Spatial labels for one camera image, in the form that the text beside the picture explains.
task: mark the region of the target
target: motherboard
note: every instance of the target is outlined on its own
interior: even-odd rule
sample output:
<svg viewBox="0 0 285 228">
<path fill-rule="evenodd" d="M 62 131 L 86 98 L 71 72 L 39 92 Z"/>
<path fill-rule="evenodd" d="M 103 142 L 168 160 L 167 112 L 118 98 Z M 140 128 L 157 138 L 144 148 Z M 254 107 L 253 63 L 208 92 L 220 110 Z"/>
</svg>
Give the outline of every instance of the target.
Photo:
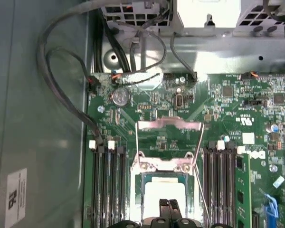
<svg viewBox="0 0 285 228">
<path fill-rule="evenodd" d="M 160 199 L 205 228 L 285 228 L 285 75 L 93 80 L 104 144 L 87 130 L 84 228 L 147 223 Z"/>
</svg>

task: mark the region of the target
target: logo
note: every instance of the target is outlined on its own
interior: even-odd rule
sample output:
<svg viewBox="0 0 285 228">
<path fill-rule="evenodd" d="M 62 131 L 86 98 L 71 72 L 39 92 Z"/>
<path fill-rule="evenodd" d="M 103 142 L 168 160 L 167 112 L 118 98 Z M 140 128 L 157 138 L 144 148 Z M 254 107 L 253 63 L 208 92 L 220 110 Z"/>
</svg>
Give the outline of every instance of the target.
<svg viewBox="0 0 285 228">
<path fill-rule="evenodd" d="M 9 210 L 14 206 L 14 203 L 16 203 L 16 197 L 17 197 L 17 190 L 9 194 Z"/>
<path fill-rule="evenodd" d="M 243 126 L 252 126 L 254 118 L 250 119 L 250 117 L 237 117 L 236 122 L 241 122 Z"/>
<path fill-rule="evenodd" d="M 243 153 L 249 154 L 250 158 L 254 159 L 266 159 L 266 152 L 265 151 L 245 151 Z"/>
</svg>

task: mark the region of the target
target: integrated circuit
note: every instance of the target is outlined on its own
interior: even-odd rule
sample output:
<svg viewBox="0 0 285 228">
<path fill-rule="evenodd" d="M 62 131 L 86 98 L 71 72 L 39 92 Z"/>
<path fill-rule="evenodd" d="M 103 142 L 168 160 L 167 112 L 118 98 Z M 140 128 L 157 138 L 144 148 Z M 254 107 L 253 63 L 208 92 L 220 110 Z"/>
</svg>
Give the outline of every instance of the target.
<svg viewBox="0 0 285 228">
<path fill-rule="evenodd" d="M 233 89 L 230 86 L 224 86 L 223 87 L 223 92 L 222 92 L 223 97 L 232 97 L 233 95 Z"/>
<path fill-rule="evenodd" d="M 283 105 L 285 100 L 285 95 L 282 93 L 274 94 L 274 103 L 277 105 Z"/>
</svg>

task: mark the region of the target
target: sticker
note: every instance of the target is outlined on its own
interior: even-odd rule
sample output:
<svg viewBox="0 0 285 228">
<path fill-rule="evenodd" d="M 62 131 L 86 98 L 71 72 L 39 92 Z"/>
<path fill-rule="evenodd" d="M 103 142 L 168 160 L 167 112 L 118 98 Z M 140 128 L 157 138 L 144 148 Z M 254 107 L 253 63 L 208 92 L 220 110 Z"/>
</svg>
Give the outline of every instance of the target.
<svg viewBox="0 0 285 228">
<path fill-rule="evenodd" d="M 10 228 L 25 217 L 27 169 L 8 175 L 6 189 L 5 228 Z"/>
<path fill-rule="evenodd" d="M 281 184 L 285 181 L 282 176 L 279 176 L 278 179 L 272 184 L 276 189 L 281 186 Z"/>
</svg>

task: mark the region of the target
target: cable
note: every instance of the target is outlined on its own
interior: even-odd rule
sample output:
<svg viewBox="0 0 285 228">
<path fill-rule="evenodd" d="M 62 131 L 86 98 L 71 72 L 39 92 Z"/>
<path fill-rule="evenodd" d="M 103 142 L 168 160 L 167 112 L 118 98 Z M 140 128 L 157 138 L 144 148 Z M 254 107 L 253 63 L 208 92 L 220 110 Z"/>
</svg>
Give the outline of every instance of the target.
<svg viewBox="0 0 285 228">
<path fill-rule="evenodd" d="M 129 83 L 123 83 L 121 84 L 122 86 L 133 86 L 133 85 L 136 85 L 136 84 L 140 84 L 140 83 L 143 83 L 143 82 L 146 82 L 146 81 L 149 81 L 151 80 L 152 78 L 155 78 L 156 76 L 160 75 L 160 73 L 157 73 L 147 79 L 144 79 L 144 80 L 141 80 L 141 81 L 137 81 L 137 82 L 129 82 Z"/>
<path fill-rule="evenodd" d="M 120 4 L 120 3 L 127 3 L 128 0 L 90 0 L 82 2 L 76 6 L 73 6 L 69 8 L 66 13 L 62 14 L 61 16 L 53 19 L 50 24 L 44 29 L 44 31 L 41 33 L 38 44 L 37 44 L 37 52 L 36 52 L 36 58 L 37 58 L 37 68 L 39 73 L 44 78 L 47 86 L 50 88 L 50 90 L 54 93 L 54 95 L 57 97 L 57 99 L 61 102 L 62 105 L 65 106 L 65 108 L 74 114 L 78 119 L 80 119 L 84 124 L 86 124 L 92 134 L 95 137 L 95 141 L 98 145 L 102 145 L 104 143 L 101 134 L 99 132 L 99 129 L 97 127 L 96 122 L 93 118 L 82 112 L 81 110 L 78 110 L 70 101 L 70 99 L 66 96 L 66 94 L 60 89 L 58 86 L 56 80 L 54 79 L 54 76 L 49 68 L 47 59 L 46 59 L 46 44 L 48 41 L 48 36 L 51 33 L 51 31 L 62 21 L 75 16 L 80 15 L 86 12 L 89 12 L 91 10 L 96 10 L 100 7 L 109 5 L 109 4 Z"/>
<path fill-rule="evenodd" d="M 150 66 L 147 66 L 147 67 L 145 67 L 145 68 L 143 68 L 143 69 L 136 70 L 136 71 L 133 71 L 133 72 L 131 72 L 131 73 L 123 74 L 123 76 L 124 76 L 124 75 L 131 75 L 131 74 L 135 74 L 135 73 L 145 72 L 145 71 L 147 71 L 147 70 L 149 70 L 149 69 L 151 69 L 151 68 L 153 68 L 153 67 L 155 67 L 155 66 L 158 66 L 158 65 L 161 64 L 161 63 L 163 63 L 163 61 L 165 60 L 165 58 L 166 58 L 166 56 L 167 56 L 167 47 L 166 47 L 165 43 L 163 42 L 163 40 L 162 40 L 159 36 L 157 36 L 154 32 L 148 31 L 148 30 L 146 30 L 146 29 L 144 29 L 144 28 L 142 28 L 142 27 L 137 27 L 137 26 L 134 26 L 134 25 L 130 25 L 130 24 L 127 24 L 127 23 L 122 22 L 122 21 L 115 21 L 115 22 L 116 22 L 118 25 L 120 25 L 120 26 L 127 26 L 127 27 L 130 27 L 130 28 L 136 29 L 136 30 L 138 30 L 138 31 L 140 31 L 140 32 L 148 33 L 150 36 L 156 38 L 156 39 L 161 43 L 161 45 L 162 45 L 162 47 L 163 47 L 163 55 L 162 55 L 162 58 L 161 58 L 160 61 L 158 61 L 158 62 L 156 62 L 156 63 L 154 63 L 154 64 L 152 64 L 152 65 L 150 65 Z"/>
<path fill-rule="evenodd" d="M 185 62 L 185 60 L 183 60 L 179 54 L 177 54 L 175 46 L 174 46 L 174 41 L 175 41 L 175 35 L 176 33 L 174 32 L 173 35 L 171 36 L 170 39 L 170 49 L 173 53 L 173 55 L 180 61 L 180 63 L 191 73 L 192 77 L 195 77 L 195 73 L 193 71 L 193 69 L 188 65 L 188 63 Z"/>
<path fill-rule="evenodd" d="M 269 7 L 269 0 L 263 0 L 263 8 L 265 13 L 270 16 L 273 20 L 285 22 L 285 15 L 277 16 L 271 13 L 271 9 Z"/>
<path fill-rule="evenodd" d="M 80 66 L 81 66 L 82 71 L 84 73 L 85 79 L 88 82 L 90 82 L 90 78 L 89 78 L 89 74 L 88 74 L 87 69 L 86 69 L 86 65 L 85 65 L 84 61 L 81 59 L 81 57 L 79 55 L 75 54 L 74 52 L 69 51 L 63 47 L 54 47 L 47 52 L 46 59 L 47 59 L 48 64 L 49 64 L 49 61 L 50 61 L 50 58 L 52 57 L 52 55 L 55 54 L 56 52 L 59 52 L 59 51 L 64 51 L 64 52 L 68 53 L 69 55 L 71 55 L 72 57 L 74 57 L 75 59 L 77 59 L 78 62 L 80 63 Z"/>
<path fill-rule="evenodd" d="M 167 11 L 165 11 L 163 14 L 159 14 L 157 17 L 146 21 L 141 27 L 144 29 L 147 29 L 148 27 L 154 25 L 154 24 L 158 24 L 161 23 L 169 14 L 169 9 Z M 139 37 L 140 36 L 140 31 L 137 31 L 134 37 Z M 131 70 L 132 71 L 136 71 L 136 62 L 135 62 L 135 48 L 136 48 L 137 44 L 131 43 L 131 47 L 130 47 L 130 64 L 131 64 Z"/>
<path fill-rule="evenodd" d="M 97 73 L 103 73 L 104 68 L 102 64 L 102 44 L 103 44 L 103 35 L 104 35 L 104 27 L 102 23 L 102 18 L 99 11 L 96 12 L 96 28 L 98 31 L 95 33 L 95 51 L 94 51 L 94 62 L 95 62 L 95 71 Z"/>
<path fill-rule="evenodd" d="M 113 35 L 111 29 L 108 26 L 108 23 L 106 22 L 105 18 L 103 17 L 102 12 L 100 12 L 101 20 L 103 23 L 104 31 L 106 36 L 108 37 L 109 43 L 112 46 L 113 51 L 116 54 L 116 57 L 118 59 L 118 62 L 120 64 L 121 69 L 124 73 L 130 72 L 130 65 L 127 59 L 127 56 L 125 55 L 125 52 L 122 48 L 122 46 L 119 44 L 119 42 L 116 40 L 115 36 Z"/>
</svg>

